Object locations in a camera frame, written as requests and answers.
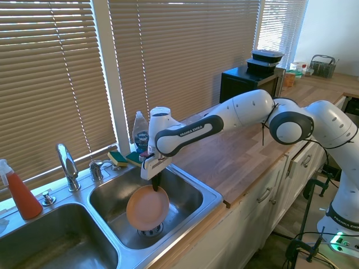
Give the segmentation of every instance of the sink drain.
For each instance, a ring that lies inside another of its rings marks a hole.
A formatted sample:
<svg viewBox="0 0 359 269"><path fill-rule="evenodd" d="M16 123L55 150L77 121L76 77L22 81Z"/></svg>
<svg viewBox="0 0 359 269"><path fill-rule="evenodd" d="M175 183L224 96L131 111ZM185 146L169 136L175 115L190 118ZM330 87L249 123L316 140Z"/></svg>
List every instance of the sink drain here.
<svg viewBox="0 0 359 269"><path fill-rule="evenodd" d="M148 230L148 231L137 230L137 232L141 237L153 238L159 235L162 230L163 230L163 224L161 223L160 225L158 225L156 228L153 228L152 230Z"/></svg>

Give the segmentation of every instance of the red soap bottle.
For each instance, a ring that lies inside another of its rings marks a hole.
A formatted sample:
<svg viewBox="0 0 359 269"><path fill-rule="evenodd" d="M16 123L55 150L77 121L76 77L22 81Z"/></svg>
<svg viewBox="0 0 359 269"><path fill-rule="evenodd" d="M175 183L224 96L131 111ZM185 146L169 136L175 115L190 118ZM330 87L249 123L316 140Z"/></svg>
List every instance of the red soap bottle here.
<svg viewBox="0 0 359 269"><path fill-rule="evenodd" d="M8 186L17 209L24 220L32 219L42 212L43 207L39 201L19 176L7 165L5 159L0 159L0 176L4 186Z"/></svg>

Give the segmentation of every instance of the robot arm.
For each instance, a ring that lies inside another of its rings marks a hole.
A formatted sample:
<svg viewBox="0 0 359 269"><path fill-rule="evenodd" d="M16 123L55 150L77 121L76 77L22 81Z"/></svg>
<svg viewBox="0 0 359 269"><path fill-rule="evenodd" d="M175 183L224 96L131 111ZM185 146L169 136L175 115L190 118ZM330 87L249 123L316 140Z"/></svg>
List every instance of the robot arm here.
<svg viewBox="0 0 359 269"><path fill-rule="evenodd" d="M207 116L195 123L181 128L173 126L159 131L155 136L155 147L163 156L172 157L184 146L222 130L230 131L264 122L273 108L273 99L266 91L246 92L218 105Z"/></svg>
<svg viewBox="0 0 359 269"><path fill-rule="evenodd" d="M154 115L149 126L149 149L154 149L149 153L153 155L144 161L141 177L149 180L157 175L186 145L222 130L255 123L266 123L271 136L284 145L302 141L313 134L342 168L340 187L326 216L318 222L318 231L325 227L326 233L359 236L358 128L328 101L317 101L300 108L293 100L273 100L266 91L255 90L227 100L188 126L176 122L168 114ZM331 242L333 236L324 235L324 239ZM359 258L359 240L356 237L346 240L350 247L347 246L344 253Z"/></svg>

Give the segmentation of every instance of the sponge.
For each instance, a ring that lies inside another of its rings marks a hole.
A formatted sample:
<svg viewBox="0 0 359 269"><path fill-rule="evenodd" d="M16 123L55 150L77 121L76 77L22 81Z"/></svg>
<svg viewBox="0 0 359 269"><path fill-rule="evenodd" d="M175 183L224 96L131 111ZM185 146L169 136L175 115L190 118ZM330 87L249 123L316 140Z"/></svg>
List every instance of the sponge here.
<svg viewBox="0 0 359 269"><path fill-rule="evenodd" d="M107 156L112 160L115 166L126 167L128 165L128 161L117 151L110 151L107 153Z"/></svg>
<svg viewBox="0 0 359 269"><path fill-rule="evenodd" d="M140 161L140 154L138 152L131 152L126 156L126 160L130 163L137 165L138 167L141 167L142 161Z"/></svg>

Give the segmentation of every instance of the white wall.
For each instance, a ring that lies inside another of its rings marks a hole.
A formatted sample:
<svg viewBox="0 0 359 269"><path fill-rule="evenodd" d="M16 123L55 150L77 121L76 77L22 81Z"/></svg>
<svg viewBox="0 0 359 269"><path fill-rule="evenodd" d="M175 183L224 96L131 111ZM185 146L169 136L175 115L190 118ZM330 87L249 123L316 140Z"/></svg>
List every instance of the white wall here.
<svg viewBox="0 0 359 269"><path fill-rule="evenodd" d="M340 59L335 72L359 76L359 0L309 0L294 59L310 63L315 54Z"/></svg>

